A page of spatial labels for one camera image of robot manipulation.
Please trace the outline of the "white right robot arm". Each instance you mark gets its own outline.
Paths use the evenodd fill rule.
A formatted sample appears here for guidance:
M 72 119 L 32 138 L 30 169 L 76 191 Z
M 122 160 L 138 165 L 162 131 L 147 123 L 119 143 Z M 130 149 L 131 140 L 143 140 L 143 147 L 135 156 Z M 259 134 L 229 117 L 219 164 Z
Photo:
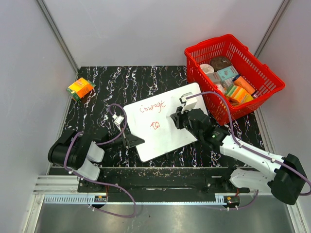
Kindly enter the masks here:
M 252 168 L 253 171 L 239 173 L 233 170 L 221 180 L 226 192 L 236 188 L 267 189 L 279 201 L 294 205 L 307 182 L 307 176 L 297 156 L 286 157 L 269 153 L 238 140 L 228 131 L 212 125 L 209 116 L 201 109 L 182 110 L 178 107 L 171 114 L 175 127 L 190 132 L 208 151 L 235 158 Z

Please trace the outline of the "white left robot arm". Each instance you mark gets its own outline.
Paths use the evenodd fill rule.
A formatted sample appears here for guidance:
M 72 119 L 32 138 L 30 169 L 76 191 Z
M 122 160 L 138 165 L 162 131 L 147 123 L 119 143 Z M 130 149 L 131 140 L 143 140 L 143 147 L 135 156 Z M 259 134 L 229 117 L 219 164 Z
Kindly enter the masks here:
M 89 179 L 88 186 L 95 192 L 104 189 L 105 180 L 100 177 L 100 169 L 95 163 L 101 163 L 104 159 L 106 149 L 116 146 L 132 148 L 145 143 L 145 140 L 123 133 L 116 140 L 116 135 L 110 135 L 108 129 L 101 128 L 91 133 L 84 133 L 77 136 L 76 131 L 67 130 L 57 139 L 48 152 L 50 163 L 63 166 L 65 156 L 68 153 L 67 168 L 82 177 Z

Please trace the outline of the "white whiteboard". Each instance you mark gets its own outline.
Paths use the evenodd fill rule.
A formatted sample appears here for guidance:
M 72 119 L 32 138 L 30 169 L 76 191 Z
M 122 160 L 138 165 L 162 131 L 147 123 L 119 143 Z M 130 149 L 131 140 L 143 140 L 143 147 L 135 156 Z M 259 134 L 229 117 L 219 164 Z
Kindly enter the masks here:
M 136 146 L 142 162 L 197 141 L 189 131 L 177 129 L 173 120 L 166 118 L 182 105 L 179 99 L 188 92 L 200 93 L 199 84 L 191 83 L 124 106 L 131 134 L 145 140 Z

